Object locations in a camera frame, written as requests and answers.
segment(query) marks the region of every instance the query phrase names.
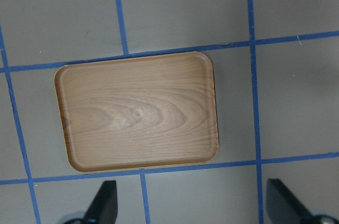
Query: wooden tray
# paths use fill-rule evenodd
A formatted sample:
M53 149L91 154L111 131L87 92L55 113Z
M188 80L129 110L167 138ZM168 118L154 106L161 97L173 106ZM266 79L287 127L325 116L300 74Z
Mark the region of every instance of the wooden tray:
M218 152L213 68L202 53L63 66L55 88L78 171L200 163Z

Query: white speck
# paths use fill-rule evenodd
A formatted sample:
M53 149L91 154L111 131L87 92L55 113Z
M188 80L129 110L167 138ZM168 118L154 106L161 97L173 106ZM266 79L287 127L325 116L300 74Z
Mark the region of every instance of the white speck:
M300 39L299 39L299 36L297 35L297 39L298 39L298 42L299 42L299 44L302 46L302 43L301 43L301 41L300 41Z

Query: tile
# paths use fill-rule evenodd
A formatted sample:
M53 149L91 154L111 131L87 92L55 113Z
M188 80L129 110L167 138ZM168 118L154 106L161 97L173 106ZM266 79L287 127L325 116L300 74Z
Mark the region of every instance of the tile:
M255 159L248 48L209 51L215 75L219 154L215 163Z
M338 165L338 158L263 165L264 201L267 179L279 178L312 214L328 214L339 219ZM264 217L265 223L271 224L266 212Z
M257 47L263 158L339 151L338 38Z
M116 224L145 223L140 176L36 183L42 224L63 224L82 218L103 181L117 181L118 217Z
M27 184L0 185L0 198L0 223L36 223Z
M27 178L5 74L0 74L0 180Z
M115 0L0 0L10 65L122 54Z
M254 0L257 39L336 31L339 0Z
M33 177L78 174L68 163L53 84L57 69L11 73Z
M122 0L130 52L248 39L247 0Z
M149 174L146 180L154 224L258 223L255 166Z

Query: tray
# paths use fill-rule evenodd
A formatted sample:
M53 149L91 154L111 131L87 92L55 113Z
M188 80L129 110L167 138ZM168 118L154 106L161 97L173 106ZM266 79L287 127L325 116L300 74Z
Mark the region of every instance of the tray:
M218 152L213 68L200 52L67 65L55 88L77 171L201 163Z

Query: black object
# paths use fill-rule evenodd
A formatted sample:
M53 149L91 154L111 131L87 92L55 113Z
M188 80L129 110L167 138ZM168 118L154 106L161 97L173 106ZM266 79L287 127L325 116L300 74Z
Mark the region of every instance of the black object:
M280 179L267 181L266 210L273 224L339 224L330 216L313 216Z
M117 183L102 183L83 219L73 219L64 224L115 224L118 216Z

